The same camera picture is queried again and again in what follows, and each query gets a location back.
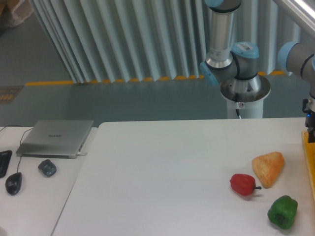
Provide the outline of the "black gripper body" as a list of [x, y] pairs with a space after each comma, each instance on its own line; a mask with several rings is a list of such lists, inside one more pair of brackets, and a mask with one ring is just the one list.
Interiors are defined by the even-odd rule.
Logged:
[[315, 99], [303, 99], [302, 111], [307, 114], [305, 121], [307, 131], [313, 133], [315, 131]]

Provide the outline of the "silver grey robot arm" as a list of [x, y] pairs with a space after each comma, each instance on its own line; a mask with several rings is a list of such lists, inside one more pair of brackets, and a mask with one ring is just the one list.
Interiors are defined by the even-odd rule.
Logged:
[[[227, 117], [262, 118], [264, 99], [269, 95], [269, 81], [258, 74], [259, 49], [250, 42], [231, 43], [234, 14], [239, 0], [207, 0], [212, 11], [210, 50], [200, 64], [204, 78], [212, 85], [220, 84], [227, 104]], [[315, 44], [287, 42], [279, 50], [277, 60], [286, 71], [309, 82], [309, 98], [303, 100], [308, 142], [315, 141]]]

